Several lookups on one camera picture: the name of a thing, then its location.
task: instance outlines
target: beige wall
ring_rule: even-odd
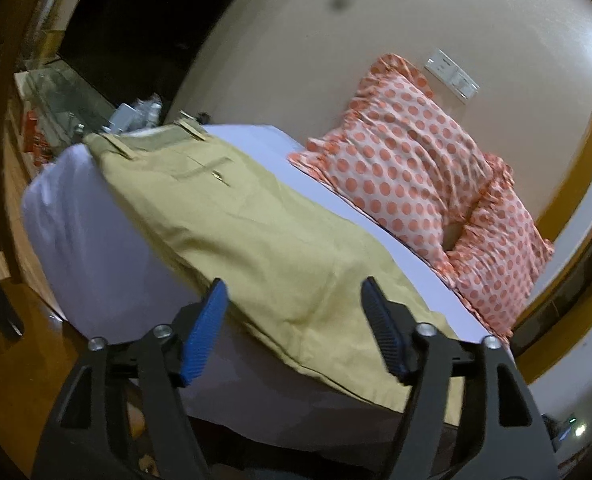
[[[422,66],[443,49],[479,83],[437,101],[514,167],[534,216],[566,174],[592,110],[589,0],[236,0],[174,107],[218,123],[271,123],[299,141],[336,126],[380,54]]]

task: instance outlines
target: pillowcase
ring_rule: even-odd
[[[342,127],[288,159],[443,274],[451,272],[443,226],[467,219],[492,170],[432,96],[413,65],[383,56],[361,80]]]
[[[460,294],[508,338],[554,248],[514,192],[511,168],[496,156],[486,157],[499,171],[447,255]]]

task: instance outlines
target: white sheet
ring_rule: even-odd
[[[487,335],[403,244],[288,163],[285,156],[301,149],[295,140],[272,126],[207,130],[304,196],[370,232],[458,337],[479,341]],[[196,301],[195,293],[158,260],[114,204],[84,145],[70,147],[45,168],[26,190],[22,210],[56,299],[85,336],[102,335],[112,343],[133,340]],[[399,420],[396,413],[301,376],[232,326],[223,328],[203,375],[183,391],[183,403],[189,414],[248,438],[304,450],[388,442]]]

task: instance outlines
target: white switch panel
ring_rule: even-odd
[[[440,79],[462,102],[469,101],[480,88],[467,73],[442,50],[436,52],[425,63],[425,68]]]

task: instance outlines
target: silver screw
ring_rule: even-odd
[[[158,339],[164,339],[165,337],[169,337],[172,335],[173,330],[169,325],[158,325],[154,328],[154,335]]]
[[[102,350],[106,346],[107,340],[104,337],[94,337],[92,339],[89,339],[89,343],[87,343],[87,348],[89,348],[92,352]]]
[[[419,323],[416,326],[416,332],[425,337],[431,337],[438,333],[438,330],[431,323]]]
[[[498,350],[503,344],[496,336],[488,335],[483,338],[483,345],[492,350]]]

